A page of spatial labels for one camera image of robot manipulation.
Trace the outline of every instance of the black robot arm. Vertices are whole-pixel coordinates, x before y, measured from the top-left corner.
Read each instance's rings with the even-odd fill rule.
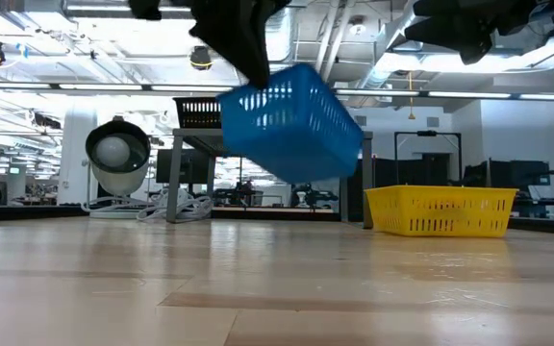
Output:
[[[244,74],[249,83],[264,88],[270,69],[266,55],[265,25],[269,17],[290,0],[170,0],[172,6],[189,7],[196,25],[189,34],[202,39]],[[129,0],[139,19],[160,20],[160,0]]]

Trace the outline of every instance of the yellow basket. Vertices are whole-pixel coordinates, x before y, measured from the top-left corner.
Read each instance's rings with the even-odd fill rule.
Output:
[[[365,193],[376,231],[501,237],[508,228],[516,189],[403,185]]]

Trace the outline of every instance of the dark basket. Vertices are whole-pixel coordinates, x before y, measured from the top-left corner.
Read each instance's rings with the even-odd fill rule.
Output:
[[[175,97],[182,129],[221,129],[221,106],[214,97]]]

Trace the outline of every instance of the ceiling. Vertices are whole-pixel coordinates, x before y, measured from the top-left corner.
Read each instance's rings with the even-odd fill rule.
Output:
[[[214,63],[208,71],[197,71],[191,67],[189,54],[194,46],[202,42],[188,34],[194,20],[185,17],[184,13],[172,13],[179,19],[147,22],[125,17],[122,11],[104,11],[105,7],[122,8],[125,5],[122,1],[66,2],[68,7],[93,6],[92,11],[65,11],[60,8],[60,1],[0,0],[0,8],[2,2],[8,8],[21,6],[19,3],[22,3],[24,8],[12,12],[0,11],[0,41],[4,43],[6,53],[6,61],[0,67],[0,82],[210,86],[244,83],[244,76],[219,56],[213,55]],[[293,4],[296,6],[274,16],[267,25],[266,45],[272,70],[296,62],[315,63],[322,34],[327,30],[329,0],[297,0]],[[407,9],[406,0],[358,1],[351,10],[350,18],[360,16],[365,30],[358,34],[345,31],[337,54],[339,61],[331,70],[329,82],[352,87],[358,85],[382,59],[382,52],[378,51],[378,42],[383,35],[381,29],[385,24],[397,23],[405,16],[404,13],[407,14]],[[339,25],[340,20],[337,20],[332,29],[336,31]],[[533,34],[523,35],[531,38]],[[516,42],[522,43],[526,37]],[[502,41],[502,44],[505,47],[511,43]],[[541,73],[500,75],[431,71],[414,71],[410,75],[391,71],[383,87],[554,92],[551,67]],[[61,131],[48,130],[54,139],[31,135],[44,131],[32,124],[31,112],[38,112],[64,126],[68,105],[78,97],[87,96],[0,90],[0,132],[24,134],[13,136],[15,140],[12,141],[1,139],[0,146],[12,149],[12,142],[22,142],[28,150],[43,147],[51,154],[61,151],[57,139]],[[176,113],[176,108],[169,97],[119,95],[92,97],[91,100],[99,105],[104,121],[113,115],[124,115],[147,127],[145,131],[148,133],[164,137],[170,134],[172,128],[178,127],[178,120],[172,115]],[[399,108],[409,105],[409,102],[409,99],[394,98],[382,106]],[[416,100],[416,104],[444,107],[446,111],[453,111],[462,105],[441,99]],[[160,116],[166,112],[172,117],[160,121]]]

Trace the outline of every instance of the basket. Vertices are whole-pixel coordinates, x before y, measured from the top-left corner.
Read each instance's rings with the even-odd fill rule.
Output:
[[[376,231],[501,237],[508,228],[516,189],[404,185],[365,193]]]
[[[226,148],[284,182],[351,176],[363,131],[315,70],[298,64],[268,87],[241,86],[217,96]]]
[[[175,97],[182,129],[221,129],[221,106],[214,97]]]

